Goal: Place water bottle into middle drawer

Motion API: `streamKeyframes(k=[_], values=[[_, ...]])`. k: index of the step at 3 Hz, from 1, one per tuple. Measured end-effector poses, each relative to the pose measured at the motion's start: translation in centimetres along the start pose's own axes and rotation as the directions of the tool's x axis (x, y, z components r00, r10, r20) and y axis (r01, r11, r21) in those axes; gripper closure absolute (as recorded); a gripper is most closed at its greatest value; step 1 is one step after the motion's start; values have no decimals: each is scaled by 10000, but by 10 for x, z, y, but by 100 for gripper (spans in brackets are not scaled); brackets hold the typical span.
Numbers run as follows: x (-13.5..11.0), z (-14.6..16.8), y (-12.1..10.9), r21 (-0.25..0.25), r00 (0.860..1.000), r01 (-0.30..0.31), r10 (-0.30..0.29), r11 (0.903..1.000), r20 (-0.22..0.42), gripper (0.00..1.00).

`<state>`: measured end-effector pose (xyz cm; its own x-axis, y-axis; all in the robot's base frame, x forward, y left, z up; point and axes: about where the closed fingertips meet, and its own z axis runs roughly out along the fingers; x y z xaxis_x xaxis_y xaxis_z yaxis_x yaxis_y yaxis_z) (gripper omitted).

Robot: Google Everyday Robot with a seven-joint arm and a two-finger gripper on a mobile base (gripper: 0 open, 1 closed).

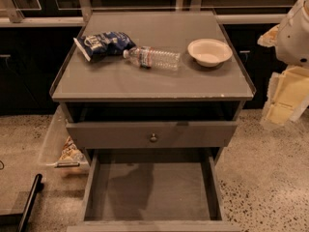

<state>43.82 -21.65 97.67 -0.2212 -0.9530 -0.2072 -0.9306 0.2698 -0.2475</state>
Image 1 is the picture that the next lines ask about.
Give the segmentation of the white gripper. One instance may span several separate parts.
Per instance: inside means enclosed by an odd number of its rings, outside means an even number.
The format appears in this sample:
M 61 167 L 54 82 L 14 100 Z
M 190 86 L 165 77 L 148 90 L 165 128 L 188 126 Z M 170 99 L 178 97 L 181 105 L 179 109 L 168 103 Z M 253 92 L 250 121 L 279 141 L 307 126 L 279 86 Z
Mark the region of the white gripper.
M 309 106 L 309 69 L 299 67 L 309 66 L 309 0 L 297 0 L 257 44 L 275 46 L 277 59 L 289 65 L 281 73 L 274 72 L 267 87 L 261 125 L 275 130 L 296 122 Z

